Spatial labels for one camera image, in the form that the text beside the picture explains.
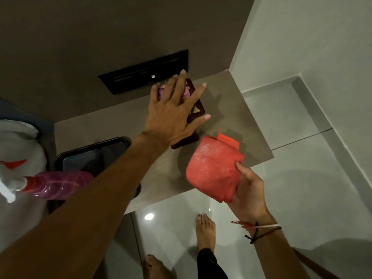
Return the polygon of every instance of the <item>forearm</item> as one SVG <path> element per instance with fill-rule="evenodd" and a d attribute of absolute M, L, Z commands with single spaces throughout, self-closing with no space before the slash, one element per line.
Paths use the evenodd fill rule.
<path fill-rule="evenodd" d="M 267 214 L 262 216 L 258 223 L 260 225 L 274 224 L 275 219 Z M 262 235 L 272 228 L 260 228 L 258 234 Z M 263 272 L 267 279 L 309 279 L 300 260 L 296 257 L 291 246 L 288 244 L 283 232 L 276 230 L 254 242 L 254 247 L 260 259 Z"/>
<path fill-rule="evenodd" d="M 137 186 L 165 150 L 159 141 L 138 136 L 84 190 L 0 255 L 0 278 L 90 279 Z"/>

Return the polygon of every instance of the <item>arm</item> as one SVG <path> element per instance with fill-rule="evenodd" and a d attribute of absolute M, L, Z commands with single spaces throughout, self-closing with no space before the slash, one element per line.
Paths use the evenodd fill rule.
<path fill-rule="evenodd" d="M 91 278 L 137 186 L 154 161 L 210 115 L 187 124 L 205 89 L 183 104 L 186 72 L 169 80 L 161 101 L 151 89 L 145 128 L 114 164 L 0 255 L 0 278 Z"/>
<path fill-rule="evenodd" d="M 229 204 L 235 216 L 242 222 L 276 224 L 266 206 L 263 180 L 248 167 L 237 163 L 237 168 L 241 172 L 241 177 L 233 200 Z M 257 236 L 270 230 L 272 228 L 260 228 Z M 251 237 L 254 232 L 255 229 L 249 230 Z M 309 279 L 281 230 L 257 239 L 254 247 L 267 279 Z"/>

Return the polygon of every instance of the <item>brown wall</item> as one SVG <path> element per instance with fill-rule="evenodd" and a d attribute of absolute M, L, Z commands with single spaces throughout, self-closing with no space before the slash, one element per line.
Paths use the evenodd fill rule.
<path fill-rule="evenodd" d="M 98 75 L 189 49 L 189 76 L 230 66 L 254 0 L 10 0 L 0 4 L 0 96 L 53 122 L 147 94 Z"/>

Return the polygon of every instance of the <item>red cloth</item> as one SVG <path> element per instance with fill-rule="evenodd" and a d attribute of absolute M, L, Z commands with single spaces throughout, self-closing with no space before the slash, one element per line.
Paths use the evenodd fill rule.
<path fill-rule="evenodd" d="M 186 169 L 186 178 L 200 192 L 230 203 L 240 178 L 235 163 L 243 161 L 239 142 L 221 133 L 203 137 Z"/>

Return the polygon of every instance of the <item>bottle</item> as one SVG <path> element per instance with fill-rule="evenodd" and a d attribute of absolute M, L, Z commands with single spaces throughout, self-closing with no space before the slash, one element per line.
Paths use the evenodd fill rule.
<path fill-rule="evenodd" d="M 64 201 L 93 179 L 93 175 L 84 171 L 45 171 L 35 176 L 0 181 L 0 193 L 6 197 L 8 203 L 15 201 L 17 192 L 28 192 L 47 200 Z"/>

